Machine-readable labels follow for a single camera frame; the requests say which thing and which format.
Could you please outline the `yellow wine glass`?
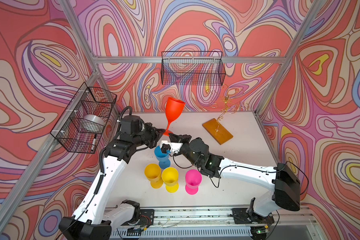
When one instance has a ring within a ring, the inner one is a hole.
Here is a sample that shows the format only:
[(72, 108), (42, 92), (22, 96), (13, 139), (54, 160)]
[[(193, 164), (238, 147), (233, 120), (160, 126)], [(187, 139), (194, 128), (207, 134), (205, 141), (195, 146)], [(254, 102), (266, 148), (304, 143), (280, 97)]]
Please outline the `yellow wine glass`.
[(159, 189), (163, 185), (162, 170), (157, 164), (149, 164), (144, 170), (145, 177), (150, 181), (151, 187)]
[(168, 167), (162, 172), (162, 180), (169, 193), (175, 193), (179, 189), (179, 172), (173, 167)]

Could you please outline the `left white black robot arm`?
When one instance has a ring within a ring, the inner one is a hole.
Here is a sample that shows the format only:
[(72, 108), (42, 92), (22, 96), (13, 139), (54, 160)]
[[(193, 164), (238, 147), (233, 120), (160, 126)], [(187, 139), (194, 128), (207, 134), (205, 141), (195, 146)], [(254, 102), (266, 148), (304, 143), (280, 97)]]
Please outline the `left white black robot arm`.
[(99, 172), (79, 207), (70, 217), (59, 223), (61, 234), (68, 240), (108, 240), (114, 229), (125, 223), (138, 224), (140, 204), (124, 200), (112, 211), (105, 213), (111, 191), (127, 167), (132, 156), (146, 149), (154, 149), (165, 130), (145, 123), (125, 107), (118, 119), (117, 132), (112, 141), (99, 153)]

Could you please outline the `red wine glass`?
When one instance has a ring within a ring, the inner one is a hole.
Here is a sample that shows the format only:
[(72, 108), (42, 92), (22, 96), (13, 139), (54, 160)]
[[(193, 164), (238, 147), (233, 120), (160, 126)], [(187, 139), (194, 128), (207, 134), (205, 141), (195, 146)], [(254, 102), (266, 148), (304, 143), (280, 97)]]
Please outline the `red wine glass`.
[(185, 102), (169, 97), (166, 104), (166, 118), (168, 121), (167, 129), (164, 135), (168, 136), (170, 131), (169, 127), (172, 122), (174, 122), (183, 112), (185, 107)]

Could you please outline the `magenta wine glass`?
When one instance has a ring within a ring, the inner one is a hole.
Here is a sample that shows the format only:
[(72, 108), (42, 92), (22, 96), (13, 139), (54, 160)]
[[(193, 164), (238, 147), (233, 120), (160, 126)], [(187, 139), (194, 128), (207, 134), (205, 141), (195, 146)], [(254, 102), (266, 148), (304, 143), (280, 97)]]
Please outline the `magenta wine glass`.
[(195, 195), (202, 182), (202, 175), (198, 170), (189, 170), (185, 175), (185, 190), (189, 195)]

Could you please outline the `black marker pen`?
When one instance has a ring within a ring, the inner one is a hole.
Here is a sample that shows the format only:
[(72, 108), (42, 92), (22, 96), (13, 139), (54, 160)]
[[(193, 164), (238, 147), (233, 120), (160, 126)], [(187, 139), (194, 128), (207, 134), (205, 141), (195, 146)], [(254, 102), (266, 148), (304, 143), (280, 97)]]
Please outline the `black marker pen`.
[(91, 145), (91, 151), (94, 151), (96, 148), (96, 141), (97, 141), (97, 134), (94, 135), (92, 145)]

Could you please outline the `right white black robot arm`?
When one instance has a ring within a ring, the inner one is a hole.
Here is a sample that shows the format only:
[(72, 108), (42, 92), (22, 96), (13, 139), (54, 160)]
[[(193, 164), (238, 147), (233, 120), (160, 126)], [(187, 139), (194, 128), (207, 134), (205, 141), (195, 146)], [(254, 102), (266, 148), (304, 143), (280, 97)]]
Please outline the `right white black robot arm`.
[(284, 163), (275, 167), (263, 167), (235, 162), (209, 151), (201, 138), (170, 134), (169, 141), (161, 141), (164, 154), (184, 156), (198, 172), (210, 179), (227, 178), (261, 186), (268, 191), (259, 198), (252, 198), (248, 214), (266, 217), (284, 209), (298, 212), (301, 209), (301, 181)]

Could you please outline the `aluminium frame rail base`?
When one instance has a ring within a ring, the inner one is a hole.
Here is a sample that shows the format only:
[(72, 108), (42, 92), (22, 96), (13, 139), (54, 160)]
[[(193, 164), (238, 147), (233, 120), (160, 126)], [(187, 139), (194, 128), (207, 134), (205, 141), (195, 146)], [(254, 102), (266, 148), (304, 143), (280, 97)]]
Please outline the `aluminium frame rail base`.
[(150, 225), (125, 223), (108, 240), (323, 240), (325, 236), (312, 211), (278, 210), (271, 224), (243, 224), (233, 209), (246, 206), (141, 208)]

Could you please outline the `orange wooden rack base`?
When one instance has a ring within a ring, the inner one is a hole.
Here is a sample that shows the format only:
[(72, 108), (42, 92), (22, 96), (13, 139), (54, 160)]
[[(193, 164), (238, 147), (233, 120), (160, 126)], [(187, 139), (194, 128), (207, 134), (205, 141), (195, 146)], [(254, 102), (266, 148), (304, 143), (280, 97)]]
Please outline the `orange wooden rack base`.
[(226, 143), (234, 137), (217, 119), (211, 119), (203, 123), (202, 126), (219, 145)]

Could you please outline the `blue wine glass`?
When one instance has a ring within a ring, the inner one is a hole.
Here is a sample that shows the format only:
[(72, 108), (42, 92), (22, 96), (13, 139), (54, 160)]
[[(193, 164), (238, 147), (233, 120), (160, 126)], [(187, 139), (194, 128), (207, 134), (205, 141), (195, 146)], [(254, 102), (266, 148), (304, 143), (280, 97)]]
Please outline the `blue wine glass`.
[(154, 154), (159, 161), (159, 167), (164, 170), (171, 166), (171, 161), (169, 160), (169, 154), (162, 153), (160, 146), (157, 146), (154, 150)]

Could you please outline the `silver tape roll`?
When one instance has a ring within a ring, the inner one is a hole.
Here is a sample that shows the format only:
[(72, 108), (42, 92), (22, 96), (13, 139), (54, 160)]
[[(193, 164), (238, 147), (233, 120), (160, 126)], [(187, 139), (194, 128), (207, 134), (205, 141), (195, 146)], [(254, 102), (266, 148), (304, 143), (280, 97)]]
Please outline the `silver tape roll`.
[(100, 134), (106, 123), (96, 115), (86, 115), (80, 120), (80, 131), (83, 133)]

